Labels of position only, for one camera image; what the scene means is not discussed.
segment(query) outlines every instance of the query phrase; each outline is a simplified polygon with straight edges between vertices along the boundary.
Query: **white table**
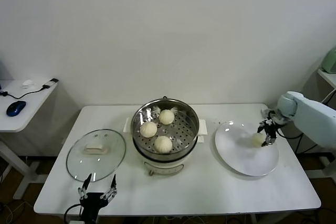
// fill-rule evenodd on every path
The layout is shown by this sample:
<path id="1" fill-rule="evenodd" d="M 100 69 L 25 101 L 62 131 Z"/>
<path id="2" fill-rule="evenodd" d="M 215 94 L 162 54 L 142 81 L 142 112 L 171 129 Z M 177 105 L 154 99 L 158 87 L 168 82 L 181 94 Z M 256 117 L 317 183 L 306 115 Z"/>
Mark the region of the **white table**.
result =
<path id="1" fill-rule="evenodd" d="M 96 129 L 122 133 L 126 118 L 140 106 L 87 106 L 80 112 L 38 196 L 34 210 L 39 214 L 63 215 L 79 202 L 82 186 L 66 170 L 66 158 L 74 142 Z M 205 119 L 208 136 L 195 147 L 186 167 L 173 176 L 148 176 L 130 134 L 125 159 L 117 169 L 118 194 L 102 208 L 101 216 L 187 216 L 226 215 L 316 209 L 321 201 L 284 138 L 277 139 L 278 167 L 265 177 L 248 177 L 228 167 L 214 149 L 217 127 L 228 120 L 262 120 L 263 104 L 192 105 Z M 104 192 L 112 176 L 90 183 L 88 191 Z M 78 214 L 78 209 L 70 211 Z"/>
<path id="2" fill-rule="evenodd" d="M 8 91 L 9 94 L 19 97 L 27 92 L 39 90 L 43 84 L 48 80 L 35 81 L 35 85 L 22 89 L 22 83 L 24 81 L 0 81 L 3 91 Z M 49 89 L 42 90 L 38 93 L 29 94 L 20 99 L 20 101 L 27 102 L 22 111 L 13 117 L 9 117 L 6 114 L 6 110 L 10 104 L 18 101 L 12 97 L 6 96 L 0 97 L 0 132 L 19 132 L 23 130 L 27 124 L 31 121 L 35 113 L 48 98 L 48 96 L 55 89 L 57 84 L 51 86 Z M 30 183 L 43 183 L 47 175 L 37 175 L 35 173 L 39 162 L 33 162 L 31 166 L 27 166 L 13 151 L 11 151 L 2 141 L 0 141 L 0 156 L 9 163 L 8 167 L 3 173 L 3 178 L 6 177 L 11 167 L 14 167 L 17 171 L 24 175 L 19 187 L 14 193 L 13 199 L 21 199 L 25 190 Z"/>
<path id="3" fill-rule="evenodd" d="M 334 89 L 336 89 L 336 74 L 334 73 L 326 73 L 323 72 L 321 69 L 317 71 L 317 73 L 327 81 Z"/>

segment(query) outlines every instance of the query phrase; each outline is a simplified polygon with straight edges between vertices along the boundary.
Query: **small white object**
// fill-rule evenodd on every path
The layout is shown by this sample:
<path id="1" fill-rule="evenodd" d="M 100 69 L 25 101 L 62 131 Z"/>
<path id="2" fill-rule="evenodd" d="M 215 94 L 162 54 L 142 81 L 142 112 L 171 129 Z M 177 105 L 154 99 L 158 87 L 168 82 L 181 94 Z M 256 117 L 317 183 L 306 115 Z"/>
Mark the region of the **small white object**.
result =
<path id="1" fill-rule="evenodd" d="M 84 154 L 106 154 L 109 151 L 109 149 L 102 145 L 102 144 L 96 144 L 96 143 L 91 143 L 87 144 L 83 150 Z"/>
<path id="2" fill-rule="evenodd" d="M 260 147 L 261 148 L 261 145 L 264 143 L 265 141 L 265 135 L 261 134 L 261 133 L 254 133 L 252 135 L 252 145 L 254 147 Z"/>
<path id="3" fill-rule="evenodd" d="M 131 118 L 126 119 L 124 129 L 123 129 L 122 132 L 123 133 L 131 133 Z"/>
<path id="4" fill-rule="evenodd" d="M 156 127 L 156 124 L 153 122 L 145 122 L 140 126 L 140 134 L 146 138 L 153 137 L 157 130 L 158 127 Z"/>
<path id="5" fill-rule="evenodd" d="M 264 176 L 278 165 L 277 143 L 255 148 L 251 141 L 258 124 L 229 121 L 216 131 L 215 144 L 221 158 L 234 170 L 249 176 Z"/>
<path id="6" fill-rule="evenodd" d="M 175 115 L 173 111 L 171 110 L 163 110 L 161 111 L 159 115 L 160 123 L 164 125 L 171 124 L 172 122 L 174 122 L 174 119 L 175 119 Z"/>
<path id="7" fill-rule="evenodd" d="M 206 122 L 203 119 L 199 119 L 199 129 L 198 129 L 198 136 L 206 136 L 208 134 L 208 130 L 206 128 Z"/>
<path id="8" fill-rule="evenodd" d="M 32 81 L 32 80 L 26 80 L 26 81 L 24 81 L 23 83 L 22 83 L 22 88 L 23 89 L 28 89 L 28 88 L 30 88 L 30 87 L 32 87 L 32 86 L 34 86 L 35 84 L 34 84 L 34 82 Z"/>
<path id="9" fill-rule="evenodd" d="M 168 153 L 173 148 L 173 143 L 169 137 L 166 136 L 159 136 L 155 139 L 154 148 L 159 153 Z"/>
<path id="10" fill-rule="evenodd" d="M 197 143 L 204 143 L 204 136 L 198 136 Z"/>

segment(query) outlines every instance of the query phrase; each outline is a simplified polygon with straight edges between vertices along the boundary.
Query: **white wall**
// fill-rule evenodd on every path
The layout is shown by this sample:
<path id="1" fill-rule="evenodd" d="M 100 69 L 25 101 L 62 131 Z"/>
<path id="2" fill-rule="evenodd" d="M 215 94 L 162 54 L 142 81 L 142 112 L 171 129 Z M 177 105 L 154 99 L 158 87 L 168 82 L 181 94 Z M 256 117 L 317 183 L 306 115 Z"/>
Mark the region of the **white wall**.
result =
<path id="1" fill-rule="evenodd" d="M 59 78 L 60 129 L 85 104 L 272 103 L 335 44 L 335 0 L 0 0 L 2 78 Z"/>

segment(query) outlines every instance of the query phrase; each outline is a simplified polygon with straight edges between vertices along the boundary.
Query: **table leg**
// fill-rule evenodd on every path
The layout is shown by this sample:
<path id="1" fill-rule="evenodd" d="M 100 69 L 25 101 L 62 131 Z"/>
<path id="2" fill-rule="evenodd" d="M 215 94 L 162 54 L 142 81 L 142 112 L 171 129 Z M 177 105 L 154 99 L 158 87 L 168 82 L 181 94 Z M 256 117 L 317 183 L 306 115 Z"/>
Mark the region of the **table leg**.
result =
<path id="1" fill-rule="evenodd" d="M 252 224 L 258 224 L 256 215 L 255 214 L 251 214 L 250 216 L 251 216 Z"/>
<path id="2" fill-rule="evenodd" d="M 32 172 L 35 172 L 39 164 L 40 162 L 33 162 L 30 166 L 30 170 Z M 46 181 L 47 177 L 47 174 L 37 175 L 35 179 L 31 179 L 30 176 L 25 176 L 22 179 L 18 188 L 16 189 L 16 192 L 13 195 L 13 199 L 22 199 L 23 194 L 25 193 L 29 184 L 43 184 Z"/>
<path id="3" fill-rule="evenodd" d="M 325 165 L 324 169 L 306 170 L 308 178 L 331 178 L 336 184 L 336 160 L 329 162 L 326 157 L 321 157 L 320 160 Z"/>
<path id="4" fill-rule="evenodd" d="M 37 175 L 35 172 L 39 162 L 33 162 L 29 167 L 1 141 L 0 156 L 9 163 L 9 166 L 14 167 L 18 172 L 24 175 L 24 178 L 14 193 L 13 199 L 21 199 L 30 183 L 44 183 L 46 181 L 48 175 Z"/>
<path id="5" fill-rule="evenodd" d="M 11 149 L 9 149 L 2 141 L 0 141 L 0 156 L 12 165 L 18 172 L 23 175 L 29 174 L 32 178 L 36 174 L 32 173 L 29 166 L 25 164 Z"/>
<path id="6" fill-rule="evenodd" d="M 2 173 L 2 181 L 5 180 L 5 177 L 8 175 L 8 173 L 11 171 L 12 166 L 11 165 L 7 165 L 6 169 L 4 170 L 4 172 Z"/>

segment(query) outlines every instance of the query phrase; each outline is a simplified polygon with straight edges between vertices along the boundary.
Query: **blue mouse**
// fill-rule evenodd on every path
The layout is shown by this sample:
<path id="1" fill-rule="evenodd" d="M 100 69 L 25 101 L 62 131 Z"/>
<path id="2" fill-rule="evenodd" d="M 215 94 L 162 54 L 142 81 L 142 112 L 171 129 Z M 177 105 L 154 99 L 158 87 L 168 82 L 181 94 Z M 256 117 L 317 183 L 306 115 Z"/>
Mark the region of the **blue mouse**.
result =
<path id="1" fill-rule="evenodd" d="M 20 113 L 20 111 L 26 106 L 25 101 L 17 101 L 13 102 L 6 111 L 8 116 L 16 116 Z"/>

